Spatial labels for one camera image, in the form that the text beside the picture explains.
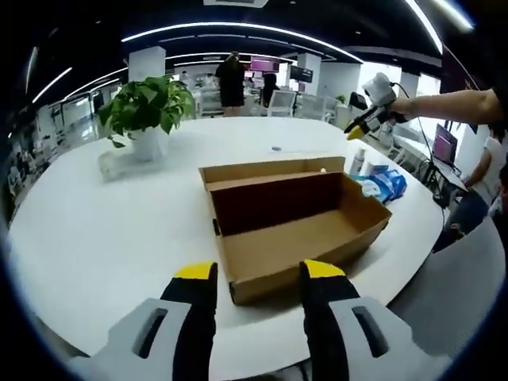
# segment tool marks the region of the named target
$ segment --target desk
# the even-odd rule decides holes
[[[405,137],[394,136],[394,138],[398,145],[400,145],[402,148],[404,148],[404,150],[408,151],[411,155],[415,156],[420,161],[430,159],[430,152],[427,144],[418,143],[417,141],[407,139]],[[448,165],[444,165],[436,160],[434,160],[434,164],[436,165],[441,175],[449,183],[461,189],[462,191],[468,191],[468,189],[462,183],[462,180],[460,180],[459,176],[453,173],[453,170]]]
[[[105,139],[63,154],[34,184],[10,227],[13,268],[32,310],[90,355],[108,329],[173,274],[203,260],[220,263],[198,167],[317,156],[391,163],[364,142],[347,142],[322,121],[229,117],[185,121],[171,132],[167,170],[104,183],[97,158]],[[277,146],[282,150],[275,152]],[[393,217],[348,273],[361,295],[389,303],[423,264],[441,231],[441,209],[413,176]],[[239,379],[309,357],[301,306],[236,307],[219,265],[217,334],[210,379]]]

